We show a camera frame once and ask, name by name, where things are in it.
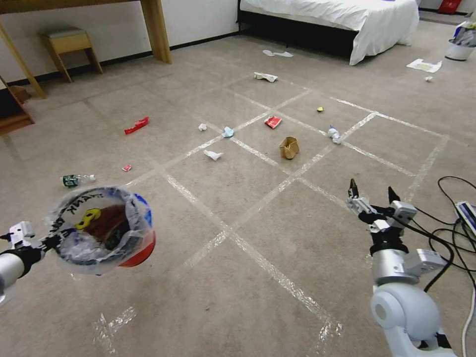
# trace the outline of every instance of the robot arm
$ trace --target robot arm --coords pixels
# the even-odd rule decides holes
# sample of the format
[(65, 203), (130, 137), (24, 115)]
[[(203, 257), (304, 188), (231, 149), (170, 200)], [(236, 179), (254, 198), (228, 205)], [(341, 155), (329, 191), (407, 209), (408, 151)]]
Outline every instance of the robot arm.
[(9, 233), (0, 237), (11, 244), (11, 249), (0, 253), (0, 306), (13, 295), (17, 279), (26, 275), (31, 266), (42, 260), (45, 253), (60, 241), (59, 236), (50, 236), (34, 242), (30, 240), (34, 236), (31, 223), (22, 221), (10, 227)]
[(456, 357), (441, 328), (438, 306), (415, 284), (427, 272), (444, 267), (434, 251), (417, 249), (409, 253), (401, 237), (417, 213), (414, 206), (400, 201), (389, 187), (388, 207), (369, 204), (358, 195), (351, 180), (347, 206), (368, 224), (373, 245), (373, 297), (370, 302), (375, 321), (384, 330), (393, 357)]

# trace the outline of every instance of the wall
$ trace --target wall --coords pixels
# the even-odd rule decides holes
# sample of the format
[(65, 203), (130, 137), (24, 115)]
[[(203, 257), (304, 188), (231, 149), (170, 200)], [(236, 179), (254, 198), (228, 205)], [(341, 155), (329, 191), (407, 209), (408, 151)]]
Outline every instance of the wall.
[[(162, 0), (170, 46), (238, 29), (237, 0)], [(74, 7), (0, 16), (0, 21), (34, 75), (56, 71), (38, 38), (38, 32), (58, 26), (85, 29), (99, 60), (110, 60), (150, 51), (140, 3)], [(67, 66), (86, 64), (80, 53), (63, 59)], [(0, 74), (5, 81), (25, 76), (3, 41), (0, 41)]]
[[(442, 3), (442, 0), (421, 0), (420, 7), (421, 8), (429, 8), (429, 9), (438, 9)], [(476, 0), (463, 0), (458, 6), (459, 12), (473, 12), (476, 9)]]

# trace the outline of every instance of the red object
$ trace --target red object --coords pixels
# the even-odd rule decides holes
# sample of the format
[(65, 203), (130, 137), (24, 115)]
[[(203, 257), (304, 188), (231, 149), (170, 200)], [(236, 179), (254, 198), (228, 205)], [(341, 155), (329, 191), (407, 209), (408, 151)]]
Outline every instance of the red object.
[(458, 9), (460, 3), (461, 0), (443, 0), (438, 12), (453, 15)]
[(135, 132), (136, 130), (142, 128), (143, 126), (146, 126), (149, 123), (149, 117), (145, 117), (142, 120), (138, 120), (134, 123), (134, 126), (129, 129), (124, 129), (124, 134), (131, 134)]
[(281, 120), (282, 120), (281, 118), (272, 116), (272, 117), (269, 117), (268, 119), (266, 119), (264, 123), (267, 126), (269, 126), (271, 129), (274, 129), (275, 127), (277, 127), (279, 125)]
[(126, 260), (122, 264), (119, 264), (119, 266), (130, 268), (130, 267), (139, 265), (140, 263), (144, 262), (152, 254), (152, 252), (154, 251), (154, 248), (155, 248), (155, 232), (154, 232), (154, 239), (152, 243), (150, 243), (148, 246), (146, 246), (143, 250), (138, 252), (132, 258)]

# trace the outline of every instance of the green bottle label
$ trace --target green bottle label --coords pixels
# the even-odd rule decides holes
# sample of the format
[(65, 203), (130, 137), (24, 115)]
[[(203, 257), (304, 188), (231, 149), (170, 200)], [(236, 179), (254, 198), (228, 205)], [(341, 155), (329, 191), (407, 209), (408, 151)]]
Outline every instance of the green bottle label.
[(79, 185), (79, 179), (77, 175), (63, 176), (63, 185), (66, 187), (76, 187)]

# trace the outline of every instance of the white waste basket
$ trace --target white waste basket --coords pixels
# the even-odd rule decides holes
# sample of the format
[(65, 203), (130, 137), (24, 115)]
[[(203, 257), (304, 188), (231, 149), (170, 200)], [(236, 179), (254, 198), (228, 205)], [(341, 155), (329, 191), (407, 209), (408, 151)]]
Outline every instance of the white waste basket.
[(475, 47), (465, 47), (455, 45), (451, 40), (448, 41), (448, 50), (446, 51), (446, 58), (450, 60), (467, 60)]

